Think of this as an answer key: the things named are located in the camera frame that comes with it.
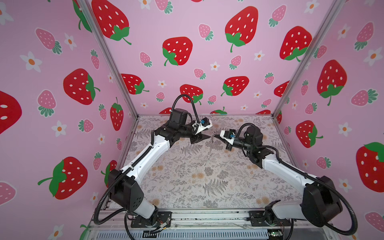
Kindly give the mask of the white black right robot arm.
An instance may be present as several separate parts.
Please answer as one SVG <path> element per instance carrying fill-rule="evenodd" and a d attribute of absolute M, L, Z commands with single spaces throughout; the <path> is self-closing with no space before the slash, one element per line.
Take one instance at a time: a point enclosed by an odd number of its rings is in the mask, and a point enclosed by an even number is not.
<path fill-rule="evenodd" d="M 244 137 L 235 130 L 222 130 L 215 138 L 226 144 L 227 150 L 242 150 L 253 164 L 275 174 L 303 195 L 300 201 L 277 200 L 268 204 L 265 207 L 265 221 L 269 224 L 277 220 L 296 219 L 323 227 L 342 212 L 340 198 L 325 187 L 332 187 L 333 182 L 327 177 L 309 175 L 284 162 L 278 150 L 263 145 L 263 135 L 258 127 L 248 126 Z"/>

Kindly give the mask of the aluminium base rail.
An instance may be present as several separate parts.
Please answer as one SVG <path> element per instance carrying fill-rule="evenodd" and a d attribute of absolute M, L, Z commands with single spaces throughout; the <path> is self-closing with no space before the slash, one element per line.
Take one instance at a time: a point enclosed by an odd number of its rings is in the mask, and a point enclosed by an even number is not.
<path fill-rule="evenodd" d="M 339 240 L 328 228 L 307 221 L 282 220 L 275 226 L 256 221 L 260 209 L 160 209 L 171 215 L 165 229 L 151 234 L 151 228 L 137 223 L 132 227 L 120 213 L 103 225 L 90 223 L 83 240 Z"/>

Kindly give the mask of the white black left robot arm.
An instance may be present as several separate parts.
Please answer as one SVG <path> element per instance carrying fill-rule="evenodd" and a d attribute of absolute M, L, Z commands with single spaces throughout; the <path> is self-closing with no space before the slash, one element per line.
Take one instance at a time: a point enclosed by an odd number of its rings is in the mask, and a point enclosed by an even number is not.
<path fill-rule="evenodd" d="M 191 144 L 209 139 L 202 132 L 213 126 L 208 118 L 199 121 L 186 120 L 190 113 L 183 109 L 171 112 L 169 120 L 151 132 L 151 141 L 140 154 L 121 170 L 112 170 L 109 174 L 109 198 L 123 210 L 140 216 L 150 222 L 157 220 L 158 208 L 145 197 L 140 184 L 154 163 L 178 140 L 190 139 Z"/>

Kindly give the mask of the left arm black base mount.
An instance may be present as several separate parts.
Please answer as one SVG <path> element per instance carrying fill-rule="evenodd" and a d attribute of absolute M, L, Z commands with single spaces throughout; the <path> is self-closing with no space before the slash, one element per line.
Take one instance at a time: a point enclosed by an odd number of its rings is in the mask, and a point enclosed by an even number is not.
<path fill-rule="evenodd" d="M 137 216 L 131 221 L 131 228 L 168 228 L 171 226 L 172 212 L 155 212 L 149 219 Z"/>

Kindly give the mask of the aluminium corner post right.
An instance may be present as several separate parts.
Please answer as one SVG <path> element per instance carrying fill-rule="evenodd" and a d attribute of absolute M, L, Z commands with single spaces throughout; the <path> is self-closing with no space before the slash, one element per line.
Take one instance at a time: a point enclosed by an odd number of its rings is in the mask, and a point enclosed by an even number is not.
<path fill-rule="evenodd" d="M 303 59 L 301 60 L 294 74 L 292 75 L 290 79 L 290 83 L 288 84 L 283 94 L 283 97 L 279 101 L 279 104 L 277 105 L 274 113 L 272 114 L 273 120 L 277 120 L 277 116 L 279 112 L 283 109 L 284 104 L 287 101 L 290 94 L 292 93 L 292 91 L 294 90 L 295 85 L 297 84 L 297 82 L 300 80 L 301 76 L 305 72 L 307 64 L 311 62 L 313 54 L 315 53 L 315 50 L 317 49 L 318 45 L 323 41 L 324 37 L 326 36 L 327 32 L 329 31 L 330 27 L 332 26 L 339 12 L 343 8 L 344 4 L 345 4 L 345 1 L 336 0 L 336 1 L 333 1 L 332 4 L 330 5 L 330 8 L 327 11 L 327 14 L 325 15 L 322 23 L 319 25 L 319 29 L 317 30 L 316 34 L 313 37 L 313 40 L 309 46 L 309 49 L 304 54 Z"/>

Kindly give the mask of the aluminium corner post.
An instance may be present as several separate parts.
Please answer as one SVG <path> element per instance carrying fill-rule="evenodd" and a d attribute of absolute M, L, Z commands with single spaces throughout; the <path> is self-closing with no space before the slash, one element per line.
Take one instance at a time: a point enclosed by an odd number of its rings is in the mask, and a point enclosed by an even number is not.
<path fill-rule="evenodd" d="M 92 11 L 90 2 L 85 1 L 85 0 L 80 0 L 79 4 L 83 10 L 83 14 L 86 18 L 86 21 L 88 22 L 90 28 L 92 29 L 93 34 L 96 38 L 96 41 L 99 44 L 99 47 L 100 47 L 100 49 L 104 55 L 104 58 L 108 64 L 108 67 L 110 68 L 111 73 L 112 73 L 113 77 L 115 78 L 117 86 L 119 87 L 121 94 L 122 94 L 126 104 L 128 105 L 128 107 L 129 107 L 129 109 L 133 115 L 133 118 L 135 120 L 137 120 L 139 118 L 139 114 L 137 113 L 137 111 L 134 107 L 134 104 L 130 98 L 130 94 L 129 94 L 128 90 L 126 89 L 126 86 L 125 86 L 125 83 L 124 83 L 123 78 L 121 76 L 121 73 L 119 72 L 118 67 L 117 67 L 117 65 L 113 59 L 111 51 L 110 51 L 110 49 L 109 49 L 109 47 L 105 41 L 104 35 L 102 34 L 102 32 L 99 28 L 99 25 L 97 23 L 95 15 Z"/>
<path fill-rule="evenodd" d="M 332 4 L 330 5 L 330 8 L 327 11 L 327 14 L 325 15 L 322 23 L 319 25 L 319 29 L 317 30 L 316 34 L 313 37 L 313 40 L 309 46 L 309 49 L 304 54 L 303 59 L 301 60 L 294 74 L 292 75 L 290 79 L 290 83 L 288 84 L 283 94 L 283 97 L 279 101 L 279 104 L 277 105 L 274 113 L 272 114 L 273 120 L 277 120 L 277 116 L 279 112 L 283 109 L 284 104 L 287 101 L 290 94 L 292 93 L 292 91 L 294 90 L 295 85 L 297 84 L 297 82 L 300 80 L 301 76 L 305 72 L 307 64 L 311 62 L 313 54 L 315 53 L 315 50 L 317 49 L 318 45 L 323 41 L 324 37 L 326 36 L 327 32 L 329 31 L 330 27 L 332 26 L 339 12 L 343 8 L 344 4 L 345 4 L 345 1 L 336 0 L 336 1 L 333 1 Z"/>

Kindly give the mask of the aluminium corner post left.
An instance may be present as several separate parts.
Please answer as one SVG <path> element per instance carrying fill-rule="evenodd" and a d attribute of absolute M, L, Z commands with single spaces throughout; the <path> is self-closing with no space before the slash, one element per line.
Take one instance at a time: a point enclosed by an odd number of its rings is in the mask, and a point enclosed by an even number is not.
<path fill-rule="evenodd" d="M 90 28 L 92 29 L 93 34 L 96 38 L 96 41 L 99 44 L 99 47 L 100 47 L 100 49 L 104 55 L 104 58 L 108 64 L 108 67 L 110 68 L 111 73 L 112 73 L 113 77 L 115 78 L 117 86 L 119 87 L 121 94 L 122 94 L 126 104 L 128 105 L 128 107 L 129 107 L 129 109 L 133 115 L 133 118 L 135 120 L 137 120 L 139 118 L 139 114 L 137 113 L 137 111 L 134 107 L 134 104 L 130 98 L 130 94 L 129 94 L 128 90 L 126 89 L 126 86 L 125 86 L 125 83 L 124 83 L 123 78 L 121 76 L 121 73 L 119 72 L 118 67 L 117 67 L 117 65 L 113 59 L 111 51 L 110 51 L 110 49 L 109 49 L 109 47 L 105 41 L 104 35 L 102 34 L 102 32 L 99 28 L 99 25 L 97 23 L 95 15 L 92 11 L 90 2 L 85 1 L 85 0 L 80 0 L 79 4 L 83 10 L 83 14 L 86 18 L 86 21 L 88 22 Z"/>

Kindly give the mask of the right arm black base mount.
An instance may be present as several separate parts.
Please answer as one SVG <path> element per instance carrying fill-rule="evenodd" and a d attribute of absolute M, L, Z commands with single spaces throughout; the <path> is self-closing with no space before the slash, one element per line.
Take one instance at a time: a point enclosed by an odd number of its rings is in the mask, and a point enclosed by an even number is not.
<path fill-rule="evenodd" d="M 288 219 L 278 219 L 272 215 L 272 212 L 249 211 L 247 221 L 251 222 L 252 227 L 289 227 L 291 221 Z"/>

